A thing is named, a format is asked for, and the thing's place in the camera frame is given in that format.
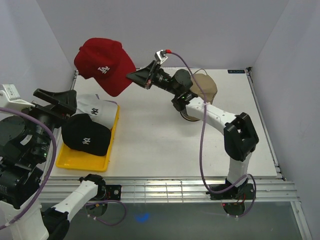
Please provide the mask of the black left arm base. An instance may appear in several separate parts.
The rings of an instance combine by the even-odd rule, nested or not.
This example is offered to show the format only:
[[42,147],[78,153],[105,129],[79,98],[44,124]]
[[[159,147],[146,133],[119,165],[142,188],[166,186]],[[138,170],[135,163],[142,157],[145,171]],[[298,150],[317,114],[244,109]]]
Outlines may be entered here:
[[98,189],[97,196],[90,199],[90,203],[94,205],[86,205],[85,210],[87,214],[93,215],[95,217],[101,217],[105,214],[108,209],[107,203],[97,203],[106,200],[116,200],[121,199],[121,185],[105,185]]

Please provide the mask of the white baseball cap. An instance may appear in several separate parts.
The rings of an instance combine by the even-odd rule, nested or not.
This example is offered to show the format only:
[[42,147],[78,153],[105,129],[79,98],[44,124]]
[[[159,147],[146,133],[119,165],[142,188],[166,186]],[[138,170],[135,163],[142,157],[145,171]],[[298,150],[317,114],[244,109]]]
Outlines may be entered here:
[[80,94],[76,97],[75,114],[88,114],[92,121],[111,129],[114,125],[118,105],[98,99],[96,94]]

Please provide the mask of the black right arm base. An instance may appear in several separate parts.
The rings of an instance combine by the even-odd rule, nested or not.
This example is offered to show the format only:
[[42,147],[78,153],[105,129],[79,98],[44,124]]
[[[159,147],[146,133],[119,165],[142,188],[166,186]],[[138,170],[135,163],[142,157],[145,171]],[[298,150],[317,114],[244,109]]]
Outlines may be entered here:
[[222,201],[223,210],[227,215],[234,218],[239,218],[245,214],[246,201],[254,201],[256,199],[256,191],[252,183],[246,183],[240,187],[233,187],[223,193],[212,194],[207,191],[206,194],[210,195],[211,200]]

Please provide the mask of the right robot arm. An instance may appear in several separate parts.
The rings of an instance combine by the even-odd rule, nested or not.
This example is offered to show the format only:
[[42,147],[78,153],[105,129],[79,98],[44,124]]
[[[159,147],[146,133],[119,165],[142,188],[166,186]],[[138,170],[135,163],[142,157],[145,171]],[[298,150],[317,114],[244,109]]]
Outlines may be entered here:
[[248,174],[248,167],[259,142],[251,117],[245,112],[234,114],[224,111],[193,92],[191,87],[198,81],[189,69],[179,69],[170,76],[154,60],[148,66],[126,76],[144,89],[156,86],[173,94],[171,102],[178,112],[201,120],[204,126],[209,125],[223,135],[224,150],[229,156],[225,183],[204,186],[212,196],[227,194],[230,198],[237,199],[242,195],[248,179],[252,177]]

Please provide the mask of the beige baseball cap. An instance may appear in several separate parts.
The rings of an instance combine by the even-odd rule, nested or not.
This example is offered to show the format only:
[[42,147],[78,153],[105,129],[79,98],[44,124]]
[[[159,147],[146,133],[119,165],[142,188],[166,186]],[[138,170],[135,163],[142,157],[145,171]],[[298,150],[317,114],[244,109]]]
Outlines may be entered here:
[[208,75],[207,71],[203,68],[198,69],[193,73],[195,80],[192,80],[192,87],[190,90],[201,97],[203,100],[206,100],[212,104],[215,96],[218,93],[218,88],[215,81]]

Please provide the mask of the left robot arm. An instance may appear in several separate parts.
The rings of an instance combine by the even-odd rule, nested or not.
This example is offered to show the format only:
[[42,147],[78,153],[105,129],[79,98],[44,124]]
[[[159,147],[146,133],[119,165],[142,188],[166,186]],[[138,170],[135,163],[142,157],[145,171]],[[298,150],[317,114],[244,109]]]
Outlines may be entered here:
[[13,84],[0,87],[0,110],[8,114],[0,122],[0,208],[15,240],[62,240],[78,211],[106,195],[105,181],[96,174],[81,177],[67,198],[41,210],[39,195],[50,173],[39,165],[56,157],[53,131],[76,112],[77,93],[37,89],[34,96],[47,106],[21,99]]

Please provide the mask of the black baseball cap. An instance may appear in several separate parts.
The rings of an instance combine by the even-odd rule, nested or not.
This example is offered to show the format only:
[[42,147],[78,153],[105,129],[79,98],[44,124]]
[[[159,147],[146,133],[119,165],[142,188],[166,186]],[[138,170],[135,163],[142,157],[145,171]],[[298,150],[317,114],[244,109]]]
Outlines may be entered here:
[[94,122],[86,113],[76,114],[62,125],[63,143],[72,150],[95,156],[107,154],[112,132],[109,128]]

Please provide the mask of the red baseball cap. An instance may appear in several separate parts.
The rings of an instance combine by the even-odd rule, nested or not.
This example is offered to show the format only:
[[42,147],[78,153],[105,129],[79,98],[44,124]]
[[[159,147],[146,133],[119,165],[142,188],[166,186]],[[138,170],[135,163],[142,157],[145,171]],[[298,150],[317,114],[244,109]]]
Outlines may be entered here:
[[93,78],[112,97],[117,97],[131,83],[127,74],[136,66],[119,41],[94,37],[79,48],[74,65],[84,79]]

